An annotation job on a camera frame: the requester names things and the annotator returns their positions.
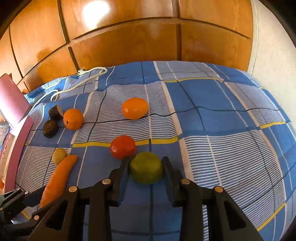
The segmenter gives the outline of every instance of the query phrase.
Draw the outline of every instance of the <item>orange carrot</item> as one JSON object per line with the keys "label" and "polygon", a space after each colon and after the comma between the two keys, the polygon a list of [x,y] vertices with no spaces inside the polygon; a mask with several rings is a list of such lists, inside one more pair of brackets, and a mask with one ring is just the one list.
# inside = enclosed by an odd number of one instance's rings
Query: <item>orange carrot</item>
{"label": "orange carrot", "polygon": [[40,208],[46,206],[64,193],[70,171],[77,160],[78,156],[70,155],[65,157],[56,167],[43,191],[39,205]]}

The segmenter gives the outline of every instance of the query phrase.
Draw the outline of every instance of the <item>pink box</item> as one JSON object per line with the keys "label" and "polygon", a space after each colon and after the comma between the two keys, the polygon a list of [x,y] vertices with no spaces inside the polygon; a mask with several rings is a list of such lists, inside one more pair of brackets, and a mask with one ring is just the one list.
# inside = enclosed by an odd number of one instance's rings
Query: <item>pink box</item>
{"label": "pink box", "polygon": [[30,107],[17,85],[8,74],[0,77],[0,108],[8,123],[15,127]]}
{"label": "pink box", "polygon": [[4,177],[2,179],[3,182],[5,182],[4,193],[14,190],[15,188],[15,178],[17,175],[22,149],[25,145],[32,125],[32,119],[30,116],[27,116],[22,119],[10,132],[10,138],[13,138],[13,142],[9,149],[7,159],[3,160],[2,163],[5,164]]}

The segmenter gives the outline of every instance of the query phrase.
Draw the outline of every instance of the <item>orange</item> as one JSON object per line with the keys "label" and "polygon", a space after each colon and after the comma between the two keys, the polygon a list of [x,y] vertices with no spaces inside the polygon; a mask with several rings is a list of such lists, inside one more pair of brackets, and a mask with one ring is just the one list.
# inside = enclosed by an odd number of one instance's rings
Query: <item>orange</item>
{"label": "orange", "polygon": [[147,113],[148,108],[148,104],[145,100],[141,98],[131,98],[123,103],[121,111],[126,118],[137,120]]}
{"label": "orange", "polygon": [[76,131],[83,124],[83,114],[78,109],[69,109],[64,114],[63,122],[66,128]]}

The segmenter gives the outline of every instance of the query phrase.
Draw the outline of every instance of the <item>blue checkered bedspread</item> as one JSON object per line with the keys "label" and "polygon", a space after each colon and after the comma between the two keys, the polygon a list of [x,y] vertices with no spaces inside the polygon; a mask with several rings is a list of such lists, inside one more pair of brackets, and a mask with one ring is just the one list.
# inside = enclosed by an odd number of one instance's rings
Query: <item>blue checkered bedspread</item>
{"label": "blue checkered bedspread", "polygon": [[[39,92],[71,88],[98,71],[58,78]],[[121,114],[122,103],[132,97],[149,103],[144,118],[127,120]],[[279,240],[296,214],[296,132],[272,95],[243,71],[199,62],[134,62],[108,68],[56,102],[48,99],[30,113],[34,125],[16,187],[34,191],[44,186],[56,167],[51,157],[57,147],[79,156],[67,186],[92,186],[120,165],[109,152],[111,141],[129,135],[137,153],[168,156],[198,185],[224,187],[264,241]],[[60,121],[58,133],[48,139],[42,127],[56,104],[63,111],[78,108],[84,124],[71,131]],[[110,209],[113,240],[177,241],[181,211],[171,207],[163,181],[140,185],[130,178],[122,205]],[[203,211],[208,240],[206,207]]]}

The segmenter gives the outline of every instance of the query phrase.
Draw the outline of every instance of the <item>dark avocado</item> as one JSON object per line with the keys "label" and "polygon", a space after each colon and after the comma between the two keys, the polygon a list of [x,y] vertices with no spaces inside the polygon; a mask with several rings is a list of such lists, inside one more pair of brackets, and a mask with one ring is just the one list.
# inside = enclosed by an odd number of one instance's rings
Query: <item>dark avocado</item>
{"label": "dark avocado", "polygon": [[58,122],[56,120],[48,120],[43,126],[42,133],[45,137],[51,138],[57,133],[58,130]]}
{"label": "dark avocado", "polygon": [[49,117],[52,120],[59,121],[60,119],[63,118],[64,113],[59,105],[55,105],[48,111]]}

